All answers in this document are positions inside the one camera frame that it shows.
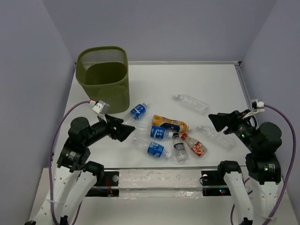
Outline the orange label bottle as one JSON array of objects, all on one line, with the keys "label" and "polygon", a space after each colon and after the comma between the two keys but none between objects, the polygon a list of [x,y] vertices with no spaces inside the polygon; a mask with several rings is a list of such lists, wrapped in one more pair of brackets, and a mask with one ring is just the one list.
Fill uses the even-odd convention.
[{"label": "orange label bottle", "polygon": [[166,117],[154,115],[152,118],[152,125],[163,127],[167,130],[178,133],[190,132],[192,129],[185,122],[179,120],[171,120]]}]

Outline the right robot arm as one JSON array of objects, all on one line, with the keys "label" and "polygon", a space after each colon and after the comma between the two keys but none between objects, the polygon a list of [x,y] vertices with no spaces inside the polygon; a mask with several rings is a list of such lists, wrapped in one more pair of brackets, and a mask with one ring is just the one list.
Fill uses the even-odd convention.
[{"label": "right robot arm", "polygon": [[241,168],[236,161],[222,161],[216,171],[217,181],[226,184],[230,190],[240,225],[268,224],[284,194],[279,192],[281,166],[275,154],[282,144],[282,131],[271,122],[252,126],[248,118],[253,114],[251,110],[209,114],[216,131],[235,134],[250,151],[245,159],[252,197],[246,191]]}]

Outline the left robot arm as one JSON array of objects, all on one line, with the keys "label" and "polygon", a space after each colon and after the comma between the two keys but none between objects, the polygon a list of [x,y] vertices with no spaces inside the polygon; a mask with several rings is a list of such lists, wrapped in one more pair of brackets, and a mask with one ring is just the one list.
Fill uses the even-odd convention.
[{"label": "left robot arm", "polygon": [[122,142],[134,130],[135,127],[123,124],[122,119],[109,115],[93,125],[85,117],[73,119],[55,174],[49,175],[50,190],[36,216],[27,224],[73,225],[83,198],[104,179],[104,166],[88,160],[89,146],[106,136]]}]

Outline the blue label bottle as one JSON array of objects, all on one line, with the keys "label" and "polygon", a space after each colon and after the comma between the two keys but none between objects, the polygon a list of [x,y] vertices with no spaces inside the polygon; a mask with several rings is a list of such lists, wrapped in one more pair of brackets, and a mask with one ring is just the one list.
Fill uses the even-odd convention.
[{"label": "blue label bottle", "polygon": [[142,104],[136,105],[124,118],[123,124],[133,125],[138,120],[140,120],[146,113],[147,108],[149,107],[149,102],[144,102]]},{"label": "blue label bottle", "polygon": [[137,150],[147,153],[154,158],[164,158],[166,160],[171,158],[171,153],[157,142],[142,137],[134,137],[132,144]]},{"label": "blue label bottle", "polygon": [[135,124],[135,131],[138,135],[147,136],[154,139],[168,139],[179,137],[180,135],[169,127],[160,127],[156,125]]}]

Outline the red label bottle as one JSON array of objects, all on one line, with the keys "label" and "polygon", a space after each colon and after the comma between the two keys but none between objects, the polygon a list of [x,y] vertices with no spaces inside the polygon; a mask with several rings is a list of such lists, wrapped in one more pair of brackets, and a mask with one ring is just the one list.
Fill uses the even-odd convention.
[{"label": "red label bottle", "polygon": [[181,139],[198,157],[201,157],[207,151],[207,148],[200,141],[190,137],[186,133],[181,135]]}]

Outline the black cap clear bottle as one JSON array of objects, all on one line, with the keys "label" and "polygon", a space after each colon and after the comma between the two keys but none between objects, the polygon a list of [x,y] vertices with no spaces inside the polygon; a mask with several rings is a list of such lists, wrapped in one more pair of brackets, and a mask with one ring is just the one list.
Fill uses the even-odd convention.
[{"label": "black cap clear bottle", "polygon": [[175,157],[176,157],[177,161],[180,163],[187,161],[188,153],[187,153],[185,145],[178,133],[173,133],[172,141],[173,141],[173,149],[174,149]]}]

